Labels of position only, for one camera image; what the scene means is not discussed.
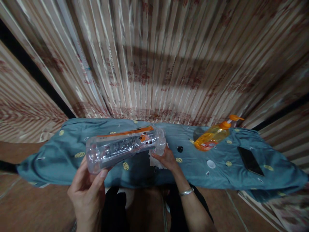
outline wooden floor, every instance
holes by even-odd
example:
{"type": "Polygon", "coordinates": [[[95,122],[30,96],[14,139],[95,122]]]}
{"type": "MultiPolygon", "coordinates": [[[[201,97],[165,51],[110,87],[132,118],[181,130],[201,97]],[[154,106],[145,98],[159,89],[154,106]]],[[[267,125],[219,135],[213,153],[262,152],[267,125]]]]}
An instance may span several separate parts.
{"type": "MultiPolygon", "coordinates": [[[[20,163],[43,145],[0,142],[0,160],[20,163]]],[[[68,186],[35,188],[18,175],[0,173],[2,231],[71,231],[75,222],[68,186]]],[[[218,231],[277,231],[232,190],[198,188],[218,231]]],[[[159,188],[137,189],[127,210],[130,231],[168,231],[171,216],[159,188]]]]}

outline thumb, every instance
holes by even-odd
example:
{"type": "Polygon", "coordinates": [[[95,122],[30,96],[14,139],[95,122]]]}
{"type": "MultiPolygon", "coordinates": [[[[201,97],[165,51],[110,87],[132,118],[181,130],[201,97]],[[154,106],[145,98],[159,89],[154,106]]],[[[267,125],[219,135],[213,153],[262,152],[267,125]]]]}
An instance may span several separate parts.
{"type": "Polygon", "coordinates": [[[106,179],[106,176],[108,174],[108,170],[107,169],[103,169],[94,179],[93,183],[91,184],[88,193],[91,196],[95,196],[99,190],[100,187],[104,184],[104,181],[106,179]]]}
{"type": "Polygon", "coordinates": [[[163,161],[163,157],[157,154],[152,154],[152,157],[155,158],[156,160],[159,160],[160,162],[163,161]]]}

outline smartphone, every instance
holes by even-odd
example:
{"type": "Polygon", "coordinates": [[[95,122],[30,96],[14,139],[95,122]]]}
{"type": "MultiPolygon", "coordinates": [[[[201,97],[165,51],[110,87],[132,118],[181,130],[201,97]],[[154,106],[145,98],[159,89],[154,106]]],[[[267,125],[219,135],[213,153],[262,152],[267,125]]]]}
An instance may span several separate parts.
{"type": "Polygon", "coordinates": [[[244,165],[246,169],[250,172],[253,172],[255,174],[258,174],[260,176],[264,176],[263,171],[261,170],[260,166],[258,165],[257,160],[255,159],[252,152],[248,149],[237,147],[240,156],[242,158],[242,161],[244,162],[244,165]]]}

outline wrist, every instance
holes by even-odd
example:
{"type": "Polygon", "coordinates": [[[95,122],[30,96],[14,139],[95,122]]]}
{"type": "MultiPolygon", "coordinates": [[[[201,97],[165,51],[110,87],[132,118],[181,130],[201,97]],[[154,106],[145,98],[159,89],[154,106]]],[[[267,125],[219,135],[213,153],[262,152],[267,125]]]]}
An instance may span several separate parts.
{"type": "Polygon", "coordinates": [[[172,172],[173,175],[177,175],[179,172],[181,171],[180,166],[177,164],[177,162],[175,162],[175,164],[172,166],[172,168],[170,169],[170,171],[172,172]]]}
{"type": "Polygon", "coordinates": [[[100,231],[101,228],[101,220],[96,221],[94,223],[86,221],[77,221],[76,225],[77,225],[76,232],[98,232],[100,231]]]}

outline fingernail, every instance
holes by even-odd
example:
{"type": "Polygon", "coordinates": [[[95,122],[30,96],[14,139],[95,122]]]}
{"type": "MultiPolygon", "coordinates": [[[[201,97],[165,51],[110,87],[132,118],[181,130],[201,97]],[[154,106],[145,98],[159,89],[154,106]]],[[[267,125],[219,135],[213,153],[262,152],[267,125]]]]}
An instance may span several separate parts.
{"type": "Polygon", "coordinates": [[[107,170],[107,169],[103,169],[103,170],[101,171],[101,173],[100,173],[100,177],[101,177],[101,178],[104,178],[104,177],[107,176],[107,174],[108,174],[108,170],[107,170]]]}

